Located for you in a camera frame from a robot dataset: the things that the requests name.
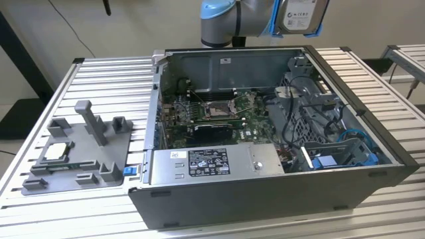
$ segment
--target warning label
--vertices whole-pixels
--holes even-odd
[[[192,177],[231,174],[226,148],[190,151]]]

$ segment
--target metal rack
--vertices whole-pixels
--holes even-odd
[[[319,53],[387,129],[425,166],[425,116],[368,65],[340,48]],[[90,99],[105,120],[134,120],[127,165],[143,161],[152,87],[150,57],[86,59],[73,65],[5,177],[0,196],[0,236],[7,238],[423,238],[425,234],[425,168],[398,186],[380,189],[354,210],[172,231],[150,230],[124,188],[23,196],[22,183],[46,144],[46,126],[55,117],[83,122],[74,111]]]
[[[383,53],[425,84],[425,45],[390,45]]]

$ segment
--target white wall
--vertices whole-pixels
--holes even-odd
[[[38,98],[38,95],[0,47],[0,105],[13,105],[29,98]]]
[[[202,0],[53,0],[98,57],[150,55],[155,49],[200,47]],[[3,0],[3,13],[49,80],[58,86],[73,59],[91,57],[47,0]],[[425,43],[425,0],[331,0],[318,38],[288,36],[280,44],[350,46],[379,57],[388,44]],[[248,45],[268,45],[268,38]]]

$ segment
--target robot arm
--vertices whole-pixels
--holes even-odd
[[[202,42],[226,47],[238,36],[318,36],[330,0],[204,0]]]

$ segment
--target floor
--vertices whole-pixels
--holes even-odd
[[[0,120],[6,116],[11,107],[13,105],[0,105]],[[11,153],[17,153],[23,143],[25,143],[25,139],[23,140],[0,140],[0,150],[11,152]],[[0,178],[3,177],[3,174],[13,160],[14,160],[14,155],[0,152]]]

